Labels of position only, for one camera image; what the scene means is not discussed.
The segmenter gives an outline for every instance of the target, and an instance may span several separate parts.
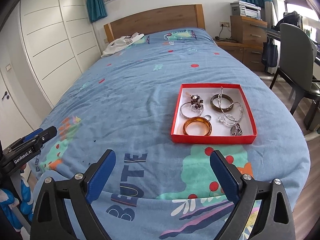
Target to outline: wooden headboard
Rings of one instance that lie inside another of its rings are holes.
[[[104,26],[108,42],[134,33],[145,35],[166,30],[198,27],[205,29],[202,4],[178,5],[136,13]]]

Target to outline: wardrobe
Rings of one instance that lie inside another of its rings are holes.
[[[20,23],[34,78],[55,106],[101,56],[85,0],[21,0]]]

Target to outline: bed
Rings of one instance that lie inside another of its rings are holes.
[[[116,165],[92,207],[112,239],[213,239],[233,209],[209,164],[220,150],[241,173],[280,178],[291,208],[310,168],[303,134],[284,104],[204,30],[201,5],[160,8],[105,26],[108,41],[144,33],[100,59],[62,96],[41,127],[58,135],[30,161],[37,196],[46,177],[85,172],[107,150]],[[182,83],[240,84],[255,118],[251,145],[175,144],[170,130]],[[67,202],[79,239],[85,239]],[[241,239],[259,210],[256,202]]]

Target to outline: silver necklace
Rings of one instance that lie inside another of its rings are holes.
[[[232,136],[238,136],[238,135],[242,135],[242,130],[240,128],[240,125],[239,125],[239,122],[241,121],[242,119],[242,114],[243,114],[243,107],[242,105],[239,103],[239,102],[233,102],[231,103],[227,108],[231,107],[232,105],[234,104],[239,104],[240,106],[240,117],[239,119],[236,119],[233,115],[231,114],[225,114],[223,112],[223,109],[221,107],[221,99],[222,99],[222,94],[223,94],[223,88],[221,87],[221,90],[220,90],[220,93],[219,93],[219,96],[218,96],[218,104],[219,104],[219,108],[221,110],[221,112],[223,113],[223,116],[220,116],[218,119],[219,119],[219,122],[221,123],[224,123],[228,126],[231,126],[231,129],[230,129],[230,133],[232,134]]]

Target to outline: printer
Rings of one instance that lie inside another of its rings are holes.
[[[261,20],[261,7],[244,1],[230,3],[232,15],[247,16]]]

